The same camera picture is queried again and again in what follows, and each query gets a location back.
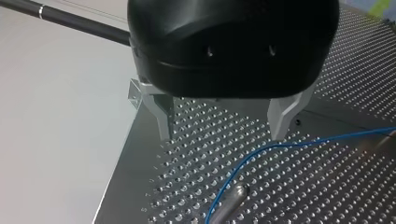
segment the white wall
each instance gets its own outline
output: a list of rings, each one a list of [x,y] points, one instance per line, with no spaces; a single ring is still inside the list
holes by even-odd
[[[131,50],[0,8],[0,223],[90,223],[135,111]]]

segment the aluminum plate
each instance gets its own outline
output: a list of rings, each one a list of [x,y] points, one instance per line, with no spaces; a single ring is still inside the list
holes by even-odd
[[[342,9],[341,15],[315,93],[342,111],[341,119],[322,107],[303,112],[287,142],[359,131],[354,124],[363,120],[383,125],[396,118],[393,30],[353,10]],[[159,141],[156,120],[142,104],[95,223],[204,223],[235,165],[274,143],[266,104],[176,99],[169,142]],[[263,152],[233,182],[249,184],[251,192],[229,222],[396,223],[395,141],[371,135]]]

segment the metal pin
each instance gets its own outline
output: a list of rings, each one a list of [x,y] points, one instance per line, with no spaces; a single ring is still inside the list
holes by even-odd
[[[213,217],[210,219],[210,224],[224,223],[241,203],[247,198],[250,190],[248,185],[238,183],[233,187],[223,206],[218,208]]]
[[[41,20],[43,20],[42,14],[43,14],[43,9],[46,5],[42,5],[40,7],[40,9],[38,10],[38,18],[40,18]]]

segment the perforated metal plate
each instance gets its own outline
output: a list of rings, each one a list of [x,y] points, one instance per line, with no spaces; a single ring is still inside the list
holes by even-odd
[[[396,34],[380,19],[341,10],[341,20],[315,95],[393,122]]]
[[[341,14],[315,95],[364,119],[393,120],[395,34],[380,20]],[[235,165],[273,144],[263,104],[176,99],[175,136],[167,143],[159,142],[156,120],[141,105],[95,223],[204,223]],[[302,125],[285,141],[358,130],[316,113],[302,113]],[[394,138],[373,135],[263,152],[233,182],[249,184],[251,192],[229,222],[396,223],[394,148]]]
[[[259,120],[210,103],[176,100],[175,139],[157,156],[148,190],[152,223],[203,223],[235,165],[271,142]],[[313,136],[290,133],[288,142]],[[263,152],[233,182],[251,193],[231,223],[390,223],[396,216],[394,159],[338,143]]]

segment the blue cable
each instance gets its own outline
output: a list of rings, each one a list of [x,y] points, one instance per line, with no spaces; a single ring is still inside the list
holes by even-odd
[[[306,143],[299,143],[299,144],[276,144],[276,145],[272,145],[272,146],[268,146],[268,147],[262,147],[260,149],[257,149],[254,152],[251,152],[233,169],[233,173],[230,175],[230,177],[228,177],[227,181],[224,183],[223,187],[220,189],[218,196],[216,197],[216,199],[213,201],[212,205],[210,206],[210,209],[209,209],[209,211],[207,213],[207,216],[206,216],[206,219],[205,219],[205,224],[209,224],[209,220],[210,220],[210,217],[212,216],[213,210],[215,209],[216,205],[218,204],[222,194],[227,189],[227,186],[231,183],[231,181],[236,176],[236,174],[239,172],[239,170],[241,170],[241,167],[244,166],[250,159],[252,159],[253,157],[257,156],[258,154],[260,154],[264,150],[267,150],[267,149],[270,149],[270,148],[274,148],[274,147],[304,147],[304,146],[311,146],[311,145],[317,145],[317,144],[321,144],[321,143],[325,143],[325,142],[329,142],[329,141],[333,141],[333,140],[340,140],[340,139],[345,139],[345,138],[359,137],[359,136],[364,136],[364,135],[373,134],[373,133],[387,133],[387,132],[390,132],[390,131],[396,131],[396,127],[383,128],[383,129],[374,129],[374,130],[371,130],[371,131],[365,131],[365,132],[359,132],[359,133],[341,134],[341,135],[336,135],[336,136],[332,136],[332,137],[328,137],[328,138],[319,139],[319,140],[314,141],[314,142],[306,142]]]

